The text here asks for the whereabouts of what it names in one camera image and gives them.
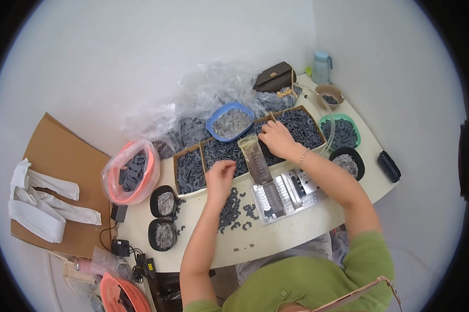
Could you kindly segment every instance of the white cloth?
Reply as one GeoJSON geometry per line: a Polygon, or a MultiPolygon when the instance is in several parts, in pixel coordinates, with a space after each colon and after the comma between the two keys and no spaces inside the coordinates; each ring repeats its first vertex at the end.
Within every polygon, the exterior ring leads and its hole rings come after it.
{"type": "Polygon", "coordinates": [[[238,275],[238,284],[241,286],[241,284],[243,284],[252,273],[270,261],[278,258],[290,258],[293,256],[307,256],[332,260],[332,244],[330,233],[326,232],[325,234],[322,234],[315,239],[280,253],[235,265],[236,275],[238,275]]]}
{"type": "Polygon", "coordinates": [[[101,214],[95,210],[73,206],[56,197],[35,190],[48,188],[57,194],[78,200],[79,186],[35,172],[23,159],[14,170],[9,196],[9,216],[38,237],[51,243],[63,240],[66,220],[101,225],[101,214]]]}

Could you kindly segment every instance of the light blue water bottle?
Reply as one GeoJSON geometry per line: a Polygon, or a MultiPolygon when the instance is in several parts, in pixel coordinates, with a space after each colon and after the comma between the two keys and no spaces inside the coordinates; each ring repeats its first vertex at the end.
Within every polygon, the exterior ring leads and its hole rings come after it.
{"type": "Polygon", "coordinates": [[[328,83],[328,77],[330,75],[330,69],[333,69],[333,63],[331,62],[331,56],[323,50],[317,50],[314,52],[314,62],[312,64],[312,81],[315,84],[328,83]]]}

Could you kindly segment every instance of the floor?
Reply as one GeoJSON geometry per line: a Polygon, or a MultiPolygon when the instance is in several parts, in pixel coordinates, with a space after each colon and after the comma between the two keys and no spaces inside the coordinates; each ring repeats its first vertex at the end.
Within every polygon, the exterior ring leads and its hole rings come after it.
{"type": "Polygon", "coordinates": [[[224,300],[238,289],[238,277],[234,265],[215,269],[215,275],[210,279],[212,280],[219,306],[222,306],[224,300]]]}

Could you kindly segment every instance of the black cable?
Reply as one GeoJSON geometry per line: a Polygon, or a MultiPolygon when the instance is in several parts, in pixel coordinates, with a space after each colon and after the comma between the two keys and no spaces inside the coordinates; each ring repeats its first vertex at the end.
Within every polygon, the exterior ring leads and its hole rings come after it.
{"type": "Polygon", "coordinates": [[[104,247],[107,251],[109,251],[109,252],[111,252],[111,250],[108,249],[108,248],[106,248],[105,244],[103,244],[103,241],[101,240],[101,234],[102,234],[104,231],[114,229],[114,228],[117,226],[117,224],[118,224],[118,222],[115,222],[115,225],[113,225],[111,228],[104,229],[104,230],[102,230],[102,231],[99,233],[99,242],[100,242],[101,245],[103,245],[103,247],[104,247]]]}
{"type": "Polygon", "coordinates": [[[142,283],[144,275],[143,265],[146,255],[139,248],[132,248],[132,246],[129,247],[131,253],[134,254],[134,260],[136,260],[136,265],[132,268],[132,280],[136,283],[142,283]]]}

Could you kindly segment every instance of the woman's hand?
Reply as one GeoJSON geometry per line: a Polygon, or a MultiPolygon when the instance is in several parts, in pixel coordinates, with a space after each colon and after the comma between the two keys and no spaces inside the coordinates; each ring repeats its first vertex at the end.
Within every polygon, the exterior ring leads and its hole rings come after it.
{"type": "Polygon", "coordinates": [[[207,203],[215,207],[224,207],[227,198],[231,194],[231,183],[236,162],[234,160],[216,161],[206,173],[207,203]]]}
{"type": "Polygon", "coordinates": [[[290,131],[279,120],[276,122],[269,120],[262,126],[262,133],[259,133],[258,137],[267,145],[271,153],[293,162],[294,155],[300,157],[302,149],[305,151],[305,147],[295,142],[290,131]]]}

